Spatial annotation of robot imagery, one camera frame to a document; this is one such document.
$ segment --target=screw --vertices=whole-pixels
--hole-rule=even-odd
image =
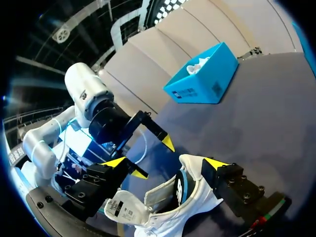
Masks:
[[[249,193],[246,193],[244,196],[243,196],[244,199],[249,199],[250,198],[250,194]]]
[[[83,193],[83,192],[78,193],[78,197],[79,197],[79,198],[84,198],[84,197],[85,197],[85,193]]]
[[[37,203],[37,206],[38,206],[39,209],[42,209],[42,208],[44,207],[44,204],[39,201],[39,202]]]
[[[46,196],[45,200],[46,200],[47,203],[49,203],[49,202],[53,201],[53,198],[51,196]]]

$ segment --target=sneaker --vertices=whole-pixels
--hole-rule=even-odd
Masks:
[[[192,192],[183,202],[180,201],[183,189],[179,189],[174,176],[146,192],[144,203],[128,191],[118,191],[113,199],[106,203],[105,215],[118,223],[134,225],[135,237],[181,237],[184,225],[190,217],[208,212],[223,201],[215,197],[201,175],[203,158],[191,155],[181,155],[179,158],[182,163],[180,170],[194,182]],[[170,211],[162,211],[170,205],[175,194],[180,205]]]

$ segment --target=white cable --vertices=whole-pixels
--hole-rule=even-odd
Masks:
[[[76,181],[75,179],[73,179],[72,177],[68,177],[67,175],[62,175],[63,177],[65,177],[65,178],[68,178],[68,179],[71,179],[71,180],[73,180],[73,181]]]
[[[62,153],[61,153],[61,155],[60,155],[60,158],[57,160],[57,163],[56,163],[56,167],[59,165],[59,163],[60,163],[60,160],[61,160],[61,158],[63,157],[63,155],[64,155],[64,152],[65,152],[65,149],[66,149],[66,133],[67,133],[67,128],[68,128],[68,126],[69,126],[69,124],[72,122],[72,120],[70,120],[68,123],[67,123],[67,125],[66,125],[66,128],[65,128],[65,135],[64,135],[64,145],[63,145],[63,151],[62,151]]]
[[[138,130],[140,131],[140,133],[142,134],[142,136],[144,138],[145,150],[144,150],[143,156],[138,161],[136,161],[135,164],[139,164],[145,158],[145,156],[147,155],[147,139],[146,139],[146,136],[145,136],[144,132],[141,129],[138,129]]]

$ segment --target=blue plastic bin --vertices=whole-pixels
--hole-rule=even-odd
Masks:
[[[199,58],[210,57],[194,75],[187,72],[188,65]],[[184,65],[163,88],[177,103],[217,104],[223,97],[238,61],[228,46],[222,42],[199,54]]]

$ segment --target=gray table surface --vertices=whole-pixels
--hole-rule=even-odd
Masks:
[[[148,154],[140,166],[148,180],[128,177],[123,188],[144,199],[146,191],[171,178],[180,168],[178,156],[192,154],[236,162],[257,185],[288,194],[293,219],[315,181],[316,79],[302,53],[266,55],[243,61],[218,105],[170,101],[156,122],[171,136],[176,153],[146,132]],[[128,152],[138,160],[144,151],[139,138]],[[226,204],[191,218],[186,237],[236,236],[241,218]],[[134,236],[125,227],[125,236]]]

